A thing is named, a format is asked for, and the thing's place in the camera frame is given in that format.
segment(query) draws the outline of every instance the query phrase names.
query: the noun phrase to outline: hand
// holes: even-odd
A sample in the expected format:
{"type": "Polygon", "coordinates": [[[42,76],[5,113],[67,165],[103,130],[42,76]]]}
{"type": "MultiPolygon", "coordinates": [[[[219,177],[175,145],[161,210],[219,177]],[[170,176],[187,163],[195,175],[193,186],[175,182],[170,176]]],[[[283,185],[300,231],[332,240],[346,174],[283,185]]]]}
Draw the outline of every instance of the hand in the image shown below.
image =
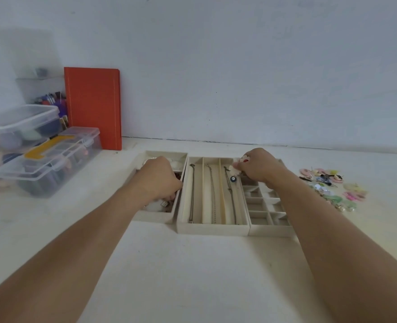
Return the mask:
{"type": "Polygon", "coordinates": [[[246,153],[248,162],[235,162],[233,167],[243,171],[255,181],[265,183],[270,189],[275,189],[290,171],[273,155],[263,148],[255,148],[246,153]]]}
{"type": "Polygon", "coordinates": [[[176,178],[170,162],[163,156],[149,159],[137,171],[126,187],[143,190],[149,201],[156,199],[174,200],[175,192],[182,188],[182,181],[176,178]]]}

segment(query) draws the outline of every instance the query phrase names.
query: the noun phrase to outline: forearm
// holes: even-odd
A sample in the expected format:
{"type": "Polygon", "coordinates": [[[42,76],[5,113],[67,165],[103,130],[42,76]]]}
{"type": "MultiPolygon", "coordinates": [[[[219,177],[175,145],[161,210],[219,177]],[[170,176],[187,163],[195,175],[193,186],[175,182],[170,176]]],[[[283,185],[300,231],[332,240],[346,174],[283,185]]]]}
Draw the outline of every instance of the forearm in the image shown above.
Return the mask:
{"type": "Polygon", "coordinates": [[[294,174],[275,188],[335,318],[397,321],[397,261],[294,174]]]}
{"type": "Polygon", "coordinates": [[[75,322],[147,195],[124,187],[0,285],[0,322],[75,322]]]}

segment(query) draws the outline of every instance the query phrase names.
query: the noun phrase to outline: red notebook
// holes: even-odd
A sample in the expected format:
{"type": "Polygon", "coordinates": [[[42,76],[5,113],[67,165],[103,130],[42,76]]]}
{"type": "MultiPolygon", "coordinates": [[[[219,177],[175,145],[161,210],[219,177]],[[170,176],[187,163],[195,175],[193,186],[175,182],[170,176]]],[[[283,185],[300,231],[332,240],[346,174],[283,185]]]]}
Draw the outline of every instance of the red notebook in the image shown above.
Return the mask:
{"type": "Polygon", "coordinates": [[[68,123],[97,127],[103,149],[122,149],[118,69],[65,67],[68,123]]]}

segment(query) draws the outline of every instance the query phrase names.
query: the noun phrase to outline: yellow handle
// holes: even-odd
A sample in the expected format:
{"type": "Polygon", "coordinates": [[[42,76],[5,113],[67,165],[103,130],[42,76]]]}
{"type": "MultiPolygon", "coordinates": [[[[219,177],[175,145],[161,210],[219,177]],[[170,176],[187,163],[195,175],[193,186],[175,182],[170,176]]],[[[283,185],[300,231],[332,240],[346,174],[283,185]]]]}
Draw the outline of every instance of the yellow handle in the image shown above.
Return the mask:
{"type": "Polygon", "coordinates": [[[62,135],[56,136],[55,138],[48,140],[42,143],[40,146],[31,149],[28,153],[25,154],[25,158],[31,158],[33,160],[41,160],[44,158],[44,155],[41,153],[47,151],[49,148],[52,148],[56,144],[59,144],[61,141],[73,139],[75,136],[73,135],[62,135]]]}

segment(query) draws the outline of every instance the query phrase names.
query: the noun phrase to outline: chain necklace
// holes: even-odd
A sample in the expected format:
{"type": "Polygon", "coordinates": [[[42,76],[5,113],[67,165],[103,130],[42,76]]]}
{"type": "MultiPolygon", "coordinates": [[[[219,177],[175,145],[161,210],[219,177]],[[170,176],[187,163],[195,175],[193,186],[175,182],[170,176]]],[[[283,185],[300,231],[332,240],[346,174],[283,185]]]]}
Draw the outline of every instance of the chain necklace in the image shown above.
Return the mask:
{"type": "Polygon", "coordinates": [[[194,209],[194,177],[195,177],[195,164],[190,164],[192,167],[192,197],[191,208],[189,210],[189,222],[192,223],[192,210],[194,209]]]}
{"type": "Polygon", "coordinates": [[[212,168],[210,165],[206,164],[209,168],[209,172],[211,174],[211,188],[212,188],[212,224],[217,223],[217,205],[215,201],[215,185],[213,184],[213,176],[212,176],[212,168]]]}
{"type": "Polygon", "coordinates": [[[236,208],[234,207],[233,189],[231,188],[230,179],[228,178],[228,174],[227,174],[227,171],[230,171],[230,170],[227,169],[227,167],[224,167],[224,169],[225,169],[224,172],[226,174],[226,179],[227,179],[228,191],[230,192],[230,196],[231,196],[231,204],[233,206],[234,224],[237,224],[237,222],[236,222],[236,208]]]}

